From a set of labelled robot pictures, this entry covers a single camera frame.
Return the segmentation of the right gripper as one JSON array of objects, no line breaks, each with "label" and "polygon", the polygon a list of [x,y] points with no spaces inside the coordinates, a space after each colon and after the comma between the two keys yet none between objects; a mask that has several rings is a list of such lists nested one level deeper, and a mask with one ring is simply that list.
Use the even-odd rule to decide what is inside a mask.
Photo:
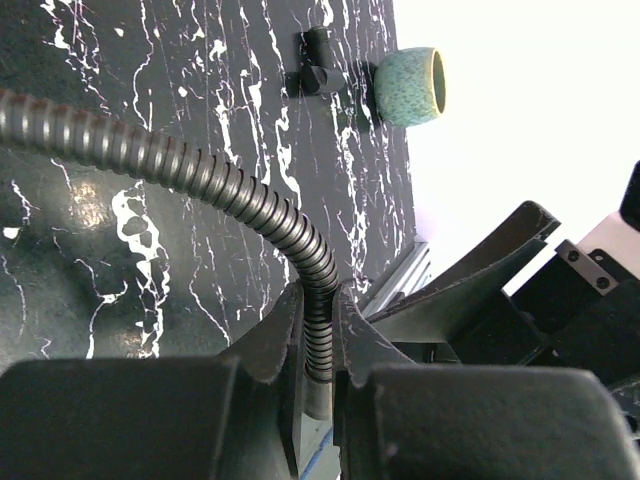
[{"label": "right gripper", "polygon": [[560,225],[538,203],[523,202],[449,269],[369,323],[391,342],[451,340],[464,364],[584,369],[606,385],[638,375],[639,172],[618,210],[578,243],[560,243],[514,295],[500,292]]}]

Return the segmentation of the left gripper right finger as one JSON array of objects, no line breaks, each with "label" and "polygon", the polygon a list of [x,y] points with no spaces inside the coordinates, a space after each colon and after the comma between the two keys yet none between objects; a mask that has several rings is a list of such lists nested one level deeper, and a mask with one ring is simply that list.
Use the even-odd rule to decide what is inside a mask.
[{"label": "left gripper right finger", "polygon": [[417,364],[333,298],[334,442],[345,479],[635,479],[608,390],[563,368]]}]

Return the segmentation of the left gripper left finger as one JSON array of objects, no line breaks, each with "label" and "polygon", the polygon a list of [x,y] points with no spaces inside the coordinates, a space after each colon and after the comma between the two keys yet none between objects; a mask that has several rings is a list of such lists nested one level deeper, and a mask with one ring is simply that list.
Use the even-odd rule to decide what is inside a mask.
[{"label": "left gripper left finger", "polygon": [[303,291],[213,357],[33,360],[1,377],[5,479],[295,479]]}]

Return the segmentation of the black marble mat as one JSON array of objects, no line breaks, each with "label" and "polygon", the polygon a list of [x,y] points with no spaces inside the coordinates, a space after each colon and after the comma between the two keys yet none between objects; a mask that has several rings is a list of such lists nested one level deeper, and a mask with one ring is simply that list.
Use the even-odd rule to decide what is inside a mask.
[{"label": "black marble mat", "polygon": [[[343,90],[290,97],[294,37],[330,29]],[[1,84],[184,141],[303,211],[363,296],[415,234],[405,134],[372,76],[389,1],[5,1]],[[213,355],[296,278],[199,200],[73,161],[1,152],[1,362]]]}]

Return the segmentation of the teal ceramic cup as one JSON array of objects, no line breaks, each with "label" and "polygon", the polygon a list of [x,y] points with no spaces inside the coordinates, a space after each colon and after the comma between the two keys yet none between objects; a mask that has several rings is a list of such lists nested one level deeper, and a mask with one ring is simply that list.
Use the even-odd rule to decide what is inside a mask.
[{"label": "teal ceramic cup", "polygon": [[415,47],[386,55],[374,75],[380,117],[409,128],[439,118],[446,108],[446,78],[436,48]]}]

